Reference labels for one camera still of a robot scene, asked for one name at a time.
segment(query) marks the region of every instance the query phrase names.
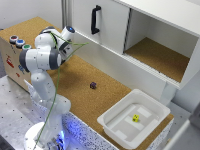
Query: green cable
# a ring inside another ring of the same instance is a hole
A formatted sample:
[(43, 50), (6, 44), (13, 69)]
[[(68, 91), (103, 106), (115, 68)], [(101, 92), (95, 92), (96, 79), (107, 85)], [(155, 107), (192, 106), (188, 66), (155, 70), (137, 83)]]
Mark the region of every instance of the green cable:
[[(53, 37), (53, 35), (56, 35), (56, 34), (50, 33), (50, 35), (51, 35), (51, 37), (53, 38), (53, 41), (54, 41), (54, 43), (55, 43), (55, 45), (56, 45), (56, 49), (58, 50), (56, 41), (55, 41), (55, 39), (54, 39), (54, 37)], [(75, 49), (75, 50), (66, 58), (66, 60), (69, 59), (78, 49), (80, 49), (81, 47), (83, 47), (83, 46), (86, 45), (86, 44), (88, 44), (88, 43), (84, 43), (84, 44), (73, 43), (73, 45), (81, 45), (81, 46), (78, 47), (77, 49)], [(39, 140), (40, 140), (40, 137), (41, 137), (41, 135), (42, 135), (42, 132), (43, 132), (43, 130), (44, 130), (44, 127), (46, 126), (47, 120), (49, 119), (49, 116), (50, 116), (51, 111), (52, 111), (52, 109), (53, 109), (54, 103), (55, 103), (55, 101), (56, 101), (56, 95), (57, 95), (57, 90), (58, 90), (58, 85), (59, 85), (59, 79), (60, 79), (60, 67), (58, 68), (58, 78), (57, 78), (56, 91), (55, 91), (55, 96), (54, 96), (53, 104), (51, 105), (50, 111), (49, 111), (48, 116), (47, 116), (47, 118), (46, 118), (46, 121), (45, 121), (45, 123), (44, 123), (44, 125), (43, 125), (43, 127), (42, 127), (42, 130), (41, 130), (41, 132), (40, 132), (40, 134), (39, 134), (39, 137), (38, 137), (38, 139), (37, 139), (37, 141), (36, 141), (36, 144), (35, 144), (35, 146), (34, 146), (34, 149), (36, 148), (36, 145), (38, 144), (38, 142), (39, 142)]]

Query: purple object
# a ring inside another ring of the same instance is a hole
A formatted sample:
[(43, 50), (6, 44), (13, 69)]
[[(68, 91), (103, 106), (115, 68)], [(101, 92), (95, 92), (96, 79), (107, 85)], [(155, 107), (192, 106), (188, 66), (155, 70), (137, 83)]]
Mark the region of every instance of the purple object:
[(91, 89), (96, 89), (96, 86), (97, 84), (95, 83), (95, 82), (92, 82), (91, 84), (90, 84), (90, 88)]

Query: cork surface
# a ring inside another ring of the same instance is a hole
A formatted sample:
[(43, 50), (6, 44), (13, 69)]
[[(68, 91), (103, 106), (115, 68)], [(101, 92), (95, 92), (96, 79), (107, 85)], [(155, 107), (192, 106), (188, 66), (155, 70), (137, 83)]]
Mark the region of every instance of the cork surface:
[[(47, 26), (52, 25), (36, 17), (1, 31), (0, 36), (9, 42), (11, 35), (18, 35), (34, 48), (35, 37)], [(48, 73), (54, 83), (56, 83), (57, 70), (48, 71)], [(96, 82), (96, 89), (90, 88), (91, 82)], [(83, 61), (76, 55), (72, 56), (68, 62), (61, 66), (58, 94), (65, 96), (71, 101), (72, 107), (70, 111), (72, 113), (119, 149), (123, 148), (107, 137), (102, 126), (97, 122), (97, 118), (130, 91), (131, 89)], [(137, 150), (146, 149), (172, 119), (173, 116), (169, 115)]]
[(143, 39), (125, 53), (178, 82), (181, 82), (190, 60), (149, 38)]

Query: door handle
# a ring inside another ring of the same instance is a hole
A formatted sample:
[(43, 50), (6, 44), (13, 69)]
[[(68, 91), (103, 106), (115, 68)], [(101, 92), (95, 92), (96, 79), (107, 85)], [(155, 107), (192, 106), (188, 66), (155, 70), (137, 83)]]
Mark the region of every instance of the door handle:
[(92, 23), (91, 23), (91, 31), (92, 34), (98, 33), (100, 30), (96, 28), (96, 12), (101, 10), (101, 7), (96, 5), (96, 8), (92, 10)]

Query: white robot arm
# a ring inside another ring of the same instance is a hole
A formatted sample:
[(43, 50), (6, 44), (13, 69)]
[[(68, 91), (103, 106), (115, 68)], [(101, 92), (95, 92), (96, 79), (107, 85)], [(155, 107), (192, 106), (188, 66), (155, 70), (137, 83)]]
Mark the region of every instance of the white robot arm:
[[(33, 99), (47, 108), (46, 116), (52, 106), (56, 91), (46, 70), (58, 69), (73, 52), (71, 44), (64, 40), (71, 41), (74, 33), (75, 30), (69, 26), (65, 27), (62, 33), (59, 33), (54, 27), (47, 27), (35, 38), (36, 49), (23, 50), (20, 53), (21, 66), (31, 73), (31, 83), (36, 91)], [(49, 149), (47, 143), (55, 139), (62, 131), (62, 114), (69, 112), (70, 108), (71, 103), (68, 99), (59, 95), (56, 97), (52, 113), (40, 137), (39, 142), (42, 147)]]

